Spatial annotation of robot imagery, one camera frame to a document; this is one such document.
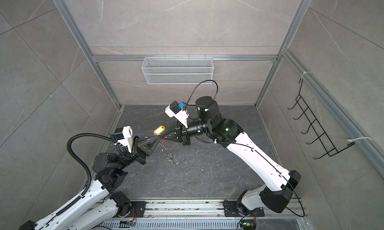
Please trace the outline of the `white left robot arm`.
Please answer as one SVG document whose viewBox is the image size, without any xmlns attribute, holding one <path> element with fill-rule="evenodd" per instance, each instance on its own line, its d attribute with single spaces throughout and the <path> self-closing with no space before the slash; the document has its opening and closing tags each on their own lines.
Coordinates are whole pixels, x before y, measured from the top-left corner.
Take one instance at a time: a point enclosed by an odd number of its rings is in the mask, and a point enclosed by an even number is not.
<svg viewBox="0 0 384 230">
<path fill-rule="evenodd" d="M 95 157 L 92 170 L 73 151 L 72 143 L 81 137 L 96 137 L 113 142 L 118 154 L 100 153 Z M 124 168 L 133 162 L 142 165 L 151 154 L 158 136 L 140 139 L 124 138 L 121 134 L 110 137 L 99 134 L 78 134 L 67 142 L 68 153 L 84 168 L 87 174 L 86 185 L 77 195 L 63 206 L 37 222 L 27 221 L 21 230 L 91 230 L 112 217 L 136 217 L 136 209 L 131 200 L 116 189 L 122 184 L 127 172 Z"/>
</svg>

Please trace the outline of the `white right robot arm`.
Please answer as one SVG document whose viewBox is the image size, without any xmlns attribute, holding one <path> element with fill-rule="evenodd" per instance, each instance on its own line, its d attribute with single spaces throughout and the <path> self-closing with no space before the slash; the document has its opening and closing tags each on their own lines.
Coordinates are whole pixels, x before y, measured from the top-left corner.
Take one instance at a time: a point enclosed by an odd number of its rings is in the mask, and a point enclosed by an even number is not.
<svg viewBox="0 0 384 230">
<path fill-rule="evenodd" d="M 275 213 L 287 209 L 301 175 L 280 166 L 251 140 L 240 125 L 222 117 L 218 103 L 212 97 L 198 98 L 196 108 L 197 119 L 189 121 L 186 103 L 174 101 L 168 105 L 165 113 L 176 118 L 177 123 L 162 132 L 161 138 L 187 146 L 191 137 L 205 134 L 213 143 L 242 159 L 264 181 L 264 185 L 243 191 L 237 199 L 236 207 L 242 215 L 263 207 Z"/>
</svg>

